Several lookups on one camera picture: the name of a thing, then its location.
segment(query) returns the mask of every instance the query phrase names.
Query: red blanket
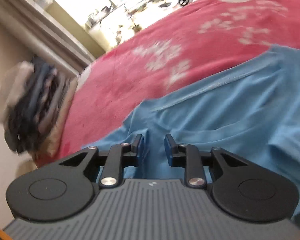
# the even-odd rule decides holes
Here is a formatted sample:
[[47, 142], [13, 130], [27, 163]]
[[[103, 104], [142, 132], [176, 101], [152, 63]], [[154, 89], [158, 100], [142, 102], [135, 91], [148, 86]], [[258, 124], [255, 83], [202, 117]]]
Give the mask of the red blanket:
[[198, 0], [185, 6], [85, 70], [90, 74], [74, 96], [54, 159], [120, 127], [142, 100], [234, 67], [274, 43], [300, 49], [300, 0]]

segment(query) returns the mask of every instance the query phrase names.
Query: light blue cloth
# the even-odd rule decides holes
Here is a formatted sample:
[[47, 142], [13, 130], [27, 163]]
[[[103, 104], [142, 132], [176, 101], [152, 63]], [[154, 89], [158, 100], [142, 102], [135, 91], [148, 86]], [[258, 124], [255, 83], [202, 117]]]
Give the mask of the light blue cloth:
[[[163, 98], [143, 101], [121, 128], [90, 145], [145, 137], [143, 162], [125, 177], [184, 177], [170, 168], [164, 136], [200, 150], [222, 147], [290, 180], [300, 192], [300, 50], [273, 46], [239, 66], [202, 79]], [[300, 201], [295, 214], [300, 212]]]

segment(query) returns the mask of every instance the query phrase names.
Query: pile of clothes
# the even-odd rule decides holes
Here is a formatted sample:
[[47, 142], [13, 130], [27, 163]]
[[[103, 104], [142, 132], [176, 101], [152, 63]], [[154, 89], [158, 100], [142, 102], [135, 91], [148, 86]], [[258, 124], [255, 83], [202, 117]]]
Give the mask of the pile of clothes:
[[27, 151], [34, 160], [53, 156], [76, 87], [76, 79], [39, 57], [10, 69], [0, 88], [0, 123], [10, 150]]

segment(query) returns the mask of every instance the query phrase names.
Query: circular cap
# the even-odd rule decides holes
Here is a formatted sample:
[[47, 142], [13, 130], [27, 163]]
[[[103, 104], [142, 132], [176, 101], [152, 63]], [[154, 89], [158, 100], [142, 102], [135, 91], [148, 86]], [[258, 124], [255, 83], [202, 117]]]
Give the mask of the circular cap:
[[42, 179], [34, 182], [29, 187], [29, 193], [41, 200], [56, 199], [64, 194], [67, 185], [58, 179]]
[[50, 222], [80, 212], [94, 196], [91, 182], [76, 168], [50, 164], [13, 181], [7, 203], [17, 217]]
[[239, 185], [240, 193], [252, 200], [266, 200], [275, 195], [275, 186], [263, 179], [248, 179]]
[[192, 186], [201, 186], [204, 184], [204, 179], [203, 178], [192, 178], [192, 179], [189, 179], [189, 183], [192, 185]]
[[106, 177], [101, 180], [101, 183], [105, 186], [112, 186], [117, 183], [117, 180], [112, 177]]

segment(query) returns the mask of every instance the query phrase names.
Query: metal screw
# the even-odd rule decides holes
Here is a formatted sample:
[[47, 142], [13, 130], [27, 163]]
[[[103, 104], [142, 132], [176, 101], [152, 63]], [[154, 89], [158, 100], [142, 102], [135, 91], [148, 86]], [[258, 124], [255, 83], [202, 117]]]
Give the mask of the metal screw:
[[112, 186], [117, 183], [117, 180], [112, 177], [106, 177], [101, 180], [101, 183], [106, 186]]
[[203, 178], [192, 178], [192, 179], [189, 179], [189, 183], [192, 186], [201, 186], [205, 183], [205, 181]]

